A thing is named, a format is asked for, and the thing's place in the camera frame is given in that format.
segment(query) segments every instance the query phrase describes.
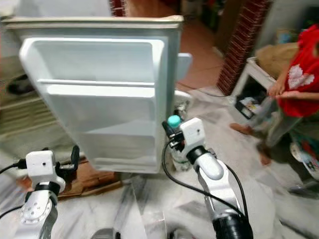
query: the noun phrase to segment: red shirt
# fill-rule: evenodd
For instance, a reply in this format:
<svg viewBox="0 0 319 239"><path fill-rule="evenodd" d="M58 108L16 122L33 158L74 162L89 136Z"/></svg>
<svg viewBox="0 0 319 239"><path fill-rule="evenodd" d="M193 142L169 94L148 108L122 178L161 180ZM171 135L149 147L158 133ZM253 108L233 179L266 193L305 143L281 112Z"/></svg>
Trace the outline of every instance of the red shirt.
<svg viewBox="0 0 319 239"><path fill-rule="evenodd" d="M285 91L319 93L319 56L315 47L319 42L319 25L313 25L299 36L299 52L290 65ZM284 113L293 117L306 117L319 110L319 102L278 99Z"/></svg>

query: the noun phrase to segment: white graphic print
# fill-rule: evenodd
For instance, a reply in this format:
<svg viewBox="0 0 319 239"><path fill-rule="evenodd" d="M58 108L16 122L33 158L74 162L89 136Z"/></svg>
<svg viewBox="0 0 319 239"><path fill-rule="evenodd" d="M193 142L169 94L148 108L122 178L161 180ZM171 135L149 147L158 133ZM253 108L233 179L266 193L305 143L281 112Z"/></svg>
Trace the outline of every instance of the white graphic print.
<svg viewBox="0 0 319 239"><path fill-rule="evenodd" d="M300 65L292 66L289 70L288 85L290 89L311 84L315 79L314 75L304 75Z"/></svg>

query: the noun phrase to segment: black cable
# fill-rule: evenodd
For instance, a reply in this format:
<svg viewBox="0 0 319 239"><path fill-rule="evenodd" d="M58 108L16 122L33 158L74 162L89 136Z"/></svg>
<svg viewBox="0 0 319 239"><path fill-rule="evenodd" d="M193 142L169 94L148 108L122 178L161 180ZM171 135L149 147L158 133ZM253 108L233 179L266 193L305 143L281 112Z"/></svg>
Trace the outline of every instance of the black cable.
<svg viewBox="0 0 319 239"><path fill-rule="evenodd" d="M23 205L18 206L18 207L11 208L11 209L9 209L8 211L2 213L2 214L0 215L0 219L3 218L3 217L4 217L5 215L7 215L8 213L10 213L10 212L12 212L12 211L14 211L14 210L17 210L17 209L22 208L22 206L23 206Z"/></svg>
<svg viewBox="0 0 319 239"><path fill-rule="evenodd" d="M19 169L26 169L26 160L24 158L19 159L17 163L13 163L12 165L0 170L0 174L7 171L8 169L15 168L15 167L18 167Z"/></svg>
<svg viewBox="0 0 319 239"><path fill-rule="evenodd" d="M169 142L167 142L167 143L165 144L165 146L164 146L164 148L163 148L163 151L162 151L162 155L161 155L161 164L162 164L162 167L163 167L163 170L164 170L166 176L167 176L170 180L172 180L173 182L179 184L180 186L183 186L183 187L185 187L185 188L191 189L191 190L193 190L193 191L196 191L196 192L201 193L201 194L203 194L203 195L205 195L205 196L207 196L207 197L210 197L210 198L212 198L212 199L215 199L215 200L221 202L222 204L224 204L224 205L230 207L231 209L233 209L234 211L236 211L242 218L248 220L248 218L247 218L240 210L238 210L236 207L234 207L234 206L231 205L230 203L227 203L226 201L224 201L224 200L222 200L222 199L220 199L220 198L218 198L218 197L216 197L216 196L214 196L214 195L212 195L212 194L210 194L210 193L208 193L208 192L206 192L206 191L204 191L204 190L201 190L201 189L199 189L199 188L196 188L196 187L193 187L193 186L188 185L188 184L186 184L186 183L183 183L183 182L181 182L181 181L175 179L175 178L169 173L169 171L168 171L168 169L167 169L167 167L166 167L165 155L166 155L166 149L167 149L169 143L171 143L171 141L172 141L172 140L170 140Z"/></svg>
<svg viewBox="0 0 319 239"><path fill-rule="evenodd" d="M6 167L6 168L3 168L2 170L0 170L0 174L2 174L3 172L7 171L8 169L11 169L11 168L15 168L17 167L17 164L16 163L13 163L12 165Z"/></svg>
<svg viewBox="0 0 319 239"><path fill-rule="evenodd" d="M183 83L181 83L181 82L177 82L177 84L179 84L179 85L181 85L181 86L184 86L184 87L187 87L187 88L192 89L192 90L198 90L199 92L202 92L202 93L204 93L204 94L207 94L208 96L221 97L221 98L222 98L222 97L228 97L228 96L213 95L213 94L210 94L210 93L208 93L208 92L201 91L201 90L199 90L198 88L194 88L194 87L190 87L190 86L188 86L188 85L185 85L185 84L183 84Z"/></svg>
<svg viewBox="0 0 319 239"><path fill-rule="evenodd" d="M229 167L226 163L225 163L226 167L228 168L228 170L234 175L237 183L238 183L238 186L239 186L239 190L240 190L240 194L241 194L241 197L243 199L243 206L244 206L244 212L245 212L245 216L247 218L247 220L249 220L249 217L248 217L248 209L247 209L247 202L246 202L246 197L245 197L245 193L244 193L244 189L243 189L243 186L241 185L241 182L237 176L237 174L234 172L234 170L232 170L231 167Z"/></svg>

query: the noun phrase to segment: bare foot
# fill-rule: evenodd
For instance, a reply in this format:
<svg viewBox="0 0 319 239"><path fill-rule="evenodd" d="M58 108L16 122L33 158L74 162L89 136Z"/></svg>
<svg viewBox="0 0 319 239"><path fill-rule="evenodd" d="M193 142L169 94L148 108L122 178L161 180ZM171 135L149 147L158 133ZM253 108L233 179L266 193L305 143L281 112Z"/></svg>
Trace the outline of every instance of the bare foot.
<svg viewBox="0 0 319 239"><path fill-rule="evenodd" d="M271 164L270 148L264 144L259 144L257 149L259 151L261 164L264 166Z"/></svg>
<svg viewBox="0 0 319 239"><path fill-rule="evenodd" d="M261 162L261 164L263 166L271 164L271 158L270 157L268 157L266 154L264 154L262 152L259 152L259 155L260 155L260 162Z"/></svg>
<svg viewBox="0 0 319 239"><path fill-rule="evenodd" d="M229 127L245 135L252 135L254 132L249 126L240 125L238 123L231 123Z"/></svg>

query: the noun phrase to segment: marble floor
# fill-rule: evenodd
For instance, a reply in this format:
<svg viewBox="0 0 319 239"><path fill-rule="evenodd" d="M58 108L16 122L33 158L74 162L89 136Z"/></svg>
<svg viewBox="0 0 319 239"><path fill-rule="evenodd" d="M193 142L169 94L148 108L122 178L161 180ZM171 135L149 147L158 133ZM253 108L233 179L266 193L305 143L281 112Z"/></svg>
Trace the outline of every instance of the marble floor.
<svg viewBox="0 0 319 239"><path fill-rule="evenodd" d="M284 163L263 167L255 149L256 139L232 131L235 119L229 113L229 98L216 98L216 88L190 91L195 97L188 116L203 120L206 146L234 169L246 194L251 226L256 239L318 238L319 204L316 200L292 197L285 188L301 183L294 170ZM174 176L200 187L193 170ZM164 239L175 228L186 228L197 239L215 238L202 195L180 187L160 172L156 175L125 175L126 185L118 190L80 199L62 201L52 239L89 239L103 228L119 231L122 238ZM20 205L24 193L10 178L1 178L0 212ZM239 198L234 178L231 185ZM0 221L0 239L9 239L17 228L19 211ZM285 222L294 230L281 224Z"/></svg>

